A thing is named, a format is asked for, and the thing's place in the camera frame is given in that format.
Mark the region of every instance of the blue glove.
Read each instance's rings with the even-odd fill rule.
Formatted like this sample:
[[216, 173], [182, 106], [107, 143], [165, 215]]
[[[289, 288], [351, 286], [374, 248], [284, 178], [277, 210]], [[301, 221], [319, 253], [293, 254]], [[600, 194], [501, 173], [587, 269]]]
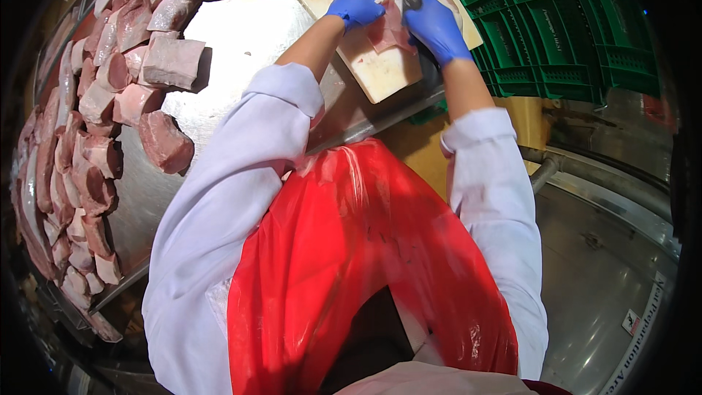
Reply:
[[375, 0], [334, 0], [326, 16], [339, 16], [344, 21], [344, 33], [356, 26], [373, 23], [385, 13], [385, 8]]
[[419, 10], [404, 13], [404, 22], [434, 54], [439, 66], [446, 66], [454, 58], [473, 60], [452, 11], [438, 0], [422, 0]]

